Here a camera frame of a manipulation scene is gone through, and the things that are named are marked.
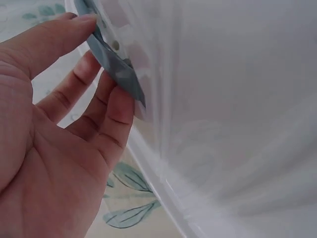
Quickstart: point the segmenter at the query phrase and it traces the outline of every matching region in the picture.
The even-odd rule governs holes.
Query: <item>hand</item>
[[[0,238],[80,238],[96,216],[133,121],[133,99],[106,72],[83,115],[56,124],[100,65],[88,52],[38,104],[31,80],[93,32],[66,13],[0,43]]]

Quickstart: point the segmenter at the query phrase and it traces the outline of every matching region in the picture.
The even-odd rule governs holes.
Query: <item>patterned fabric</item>
[[[65,12],[63,0],[2,0],[0,42]],[[52,91],[80,58],[78,51],[61,57],[33,80],[34,103]],[[65,127],[79,118],[90,102],[94,85],[61,122]],[[111,173],[99,213],[88,238],[181,237],[145,181],[128,151]]]

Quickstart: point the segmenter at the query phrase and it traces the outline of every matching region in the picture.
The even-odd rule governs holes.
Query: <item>finger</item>
[[[83,43],[96,27],[95,15],[59,19],[39,24],[0,44],[0,59],[31,80]]]
[[[66,129],[71,133],[89,141],[100,130],[105,120],[108,100],[111,91],[115,88],[116,83],[104,71],[98,82],[96,92],[83,115]]]
[[[105,121],[92,144],[113,170],[126,146],[133,122],[134,100],[116,86],[110,94]]]
[[[73,108],[79,98],[96,78],[100,64],[88,51],[74,69],[37,107],[53,122],[58,123]]]
[[[70,20],[77,17],[77,15],[75,13],[72,12],[66,12],[63,13],[61,15],[59,15],[58,17],[55,18],[55,20]]]

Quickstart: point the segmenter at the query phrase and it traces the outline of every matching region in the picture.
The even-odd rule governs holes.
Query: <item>fingernail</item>
[[[75,17],[73,19],[73,21],[92,21],[92,20],[97,20],[96,14],[85,14],[85,15]]]

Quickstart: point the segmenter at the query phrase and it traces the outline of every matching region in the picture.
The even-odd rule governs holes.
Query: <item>leaf pattern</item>
[[[160,203],[155,200],[141,207],[107,213],[103,219],[109,226],[119,229],[129,228],[140,223],[158,207]]]
[[[152,192],[143,175],[135,168],[125,163],[118,163],[113,175],[125,186],[138,191]]]
[[[32,14],[32,13],[26,13],[26,14],[22,15],[22,18],[25,20],[30,20],[30,19],[36,19],[37,16]]]
[[[107,180],[107,187],[114,187],[114,182],[110,178],[108,178],[108,180]]]
[[[59,3],[55,3],[55,12],[57,14],[63,14],[65,12],[64,6]]]
[[[39,13],[42,16],[54,16],[55,12],[50,6],[42,5],[39,6]]]

